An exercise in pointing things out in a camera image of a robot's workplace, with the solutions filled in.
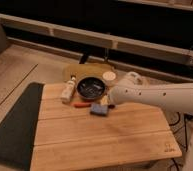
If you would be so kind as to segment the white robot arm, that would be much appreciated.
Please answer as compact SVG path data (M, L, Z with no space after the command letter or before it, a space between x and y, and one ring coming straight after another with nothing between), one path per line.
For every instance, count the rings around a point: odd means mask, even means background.
M135 72L126 73L107 93L107 104L143 103L166 110L193 114L193 82L181 84L139 84ZM193 171L193 132L182 171Z

